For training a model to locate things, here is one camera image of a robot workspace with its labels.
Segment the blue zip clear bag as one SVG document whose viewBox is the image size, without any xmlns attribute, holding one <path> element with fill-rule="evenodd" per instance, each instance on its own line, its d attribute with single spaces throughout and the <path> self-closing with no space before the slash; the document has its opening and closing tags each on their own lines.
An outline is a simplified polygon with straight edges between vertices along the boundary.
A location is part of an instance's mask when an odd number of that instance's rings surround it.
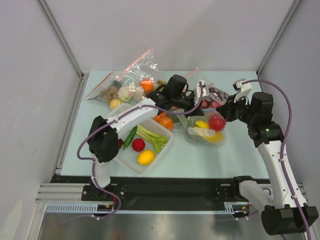
<svg viewBox="0 0 320 240">
<path fill-rule="evenodd" d="M 220 100 L 206 99 L 201 104 L 203 116 L 178 115 L 177 119 L 182 125 L 184 137 L 193 144 L 222 144 L 225 141 L 224 129 L 227 122 L 216 111 L 222 104 Z"/>
</svg>

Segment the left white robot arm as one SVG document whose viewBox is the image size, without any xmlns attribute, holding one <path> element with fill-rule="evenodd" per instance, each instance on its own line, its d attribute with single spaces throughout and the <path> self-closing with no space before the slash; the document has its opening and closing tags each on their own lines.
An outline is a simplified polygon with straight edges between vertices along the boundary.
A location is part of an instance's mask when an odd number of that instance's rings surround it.
<svg viewBox="0 0 320 240">
<path fill-rule="evenodd" d="M 181 75 L 173 75 L 167 84 L 150 92 L 135 106 L 123 113 L 104 119 L 96 117 L 91 125 L 88 139 L 89 151 L 93 155 L 91 180 L 94 183 L 92 194 L 99 200 L 110 195 L 111 161 L 119 153 L 119 139 L 142 122 L 156 117 L 171 108 L 182 109 L 182 115 L 201 116 L 202 100 L 205 97 L 205 83 L 199 81 L 194 90 L 188 90 L 187 80 Z"/>
</svg>

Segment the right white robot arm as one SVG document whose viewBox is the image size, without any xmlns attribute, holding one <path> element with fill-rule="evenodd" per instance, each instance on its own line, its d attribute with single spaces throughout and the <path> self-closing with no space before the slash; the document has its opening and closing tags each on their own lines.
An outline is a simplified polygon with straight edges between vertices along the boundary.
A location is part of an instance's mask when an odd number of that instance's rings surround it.
<svg viewBox="0 0 320 240">
<path fill-rule="evenodd" d="M 281 127 L 273 121 L 273 96 L 255 92 L 251 102 L 231 95 L 217 108 L 227 122 L 239 120 L 247 125 L 248 135 L 261 155 L 267 169 L 272 194 L 264 191 L 251 176 L 239 176 L 230 188 L 231 196 L 247 199 L 260 213 L 267 234 L 285 235 L 307 233 L 319 217 L 315 206 L 308 205 L 299 190 L 284 149 Z"/>
</svg>

